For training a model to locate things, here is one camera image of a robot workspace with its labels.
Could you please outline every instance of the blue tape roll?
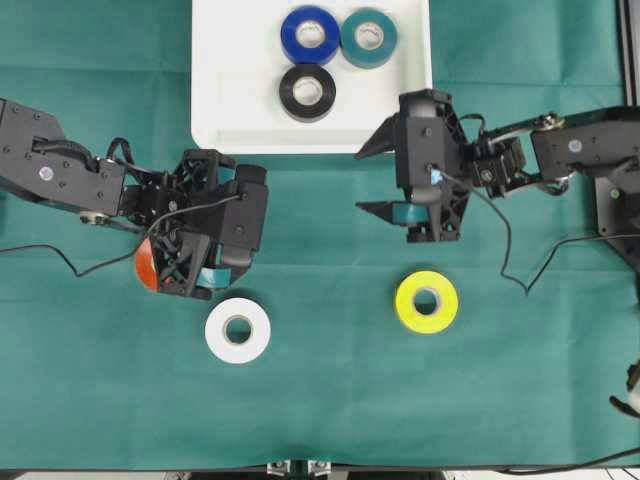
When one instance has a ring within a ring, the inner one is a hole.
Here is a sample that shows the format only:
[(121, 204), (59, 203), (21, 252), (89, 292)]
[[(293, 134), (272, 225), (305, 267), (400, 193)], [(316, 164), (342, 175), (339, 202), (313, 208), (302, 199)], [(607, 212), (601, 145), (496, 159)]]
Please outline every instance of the blue tape roll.
[[(324, 39), (313, 48), (300, 43), (298, 35), (305, 28), (318, 29), (324, 33)], [(324, 65), (333, 58), (340, 46), (340, 27), (335, 18), (322, 8), (305, 6), (296, 8), (282, 22), (280, 39), (284, 53), (295, 64), (315, 63)]]
[[(377, 42), (362, 46), (358, 32), (369, 33)], [(376, 68), (391, 58), (398, 43), (398, 31), (391, 19), (373, 8), (362, 8), (342, 24), (340, 32), (342, 53), (349, 62), (360, 68)]]

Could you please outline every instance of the white tape roll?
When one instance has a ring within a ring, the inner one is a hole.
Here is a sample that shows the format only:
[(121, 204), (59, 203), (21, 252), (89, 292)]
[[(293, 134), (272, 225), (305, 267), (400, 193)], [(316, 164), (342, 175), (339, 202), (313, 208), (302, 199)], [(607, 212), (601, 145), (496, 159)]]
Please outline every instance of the white tape roll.
[[(227, 327), (233, 320), (249, 324), (249, 338), (242, 343), (229, 339)], [(260, 305), (246, 298), (230, 298), (218, 304), (209, 314), (204, 327), (209, 350), (227, 363), (247, 363), (258, 358), (271, 338), (271, 323)]]

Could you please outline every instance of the yellow tape roll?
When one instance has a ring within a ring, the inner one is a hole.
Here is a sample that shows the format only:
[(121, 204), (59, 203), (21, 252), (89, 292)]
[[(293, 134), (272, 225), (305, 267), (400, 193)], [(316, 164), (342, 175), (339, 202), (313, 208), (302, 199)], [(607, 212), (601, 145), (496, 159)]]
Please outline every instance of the yellow tape roll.
[[(415, 298), (422, 290), (436, 297), (436, 309), (424, 315), (416, 309)], [(396, 291), (396, 313), (409, 330), (438, 333), (447, 328), (458, 312), (458, 293), (447, 277), (437, 272), (415, 272), (405, 278)]]

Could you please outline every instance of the screw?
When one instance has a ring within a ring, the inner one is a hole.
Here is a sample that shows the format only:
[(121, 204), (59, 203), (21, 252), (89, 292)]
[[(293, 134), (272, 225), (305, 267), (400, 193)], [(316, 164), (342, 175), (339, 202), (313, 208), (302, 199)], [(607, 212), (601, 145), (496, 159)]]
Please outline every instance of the screw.
[(480, 178), (484, 182), (490, 182), (491, 180), (493, 180), (493, 173), (491, 173), (491, 170), (482, 170), (480, 172)]
[(571, 140), (568, 146), (571, 153), (580, 153), (582, 151), (582, 142), (577, 138)]
[(38, 172), (40, 178), (45, 182), (48, 182), (53, 179), (53, 170), (50, 167), (42, 167)]

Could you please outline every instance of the black tape roll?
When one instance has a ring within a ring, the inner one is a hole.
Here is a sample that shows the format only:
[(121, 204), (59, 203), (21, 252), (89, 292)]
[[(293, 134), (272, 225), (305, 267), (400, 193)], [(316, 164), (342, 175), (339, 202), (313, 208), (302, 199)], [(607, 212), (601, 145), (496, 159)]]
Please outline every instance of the black tape roll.
[[(311, 95), (296, 98), (296, 91), (305, 88)], [(290, 117), (310, 123), (329, 113), (336, 99), (336, 84), (329, 72), (318, 65), (296, 65), (282, 77), (279, 93), (282, 106)]]

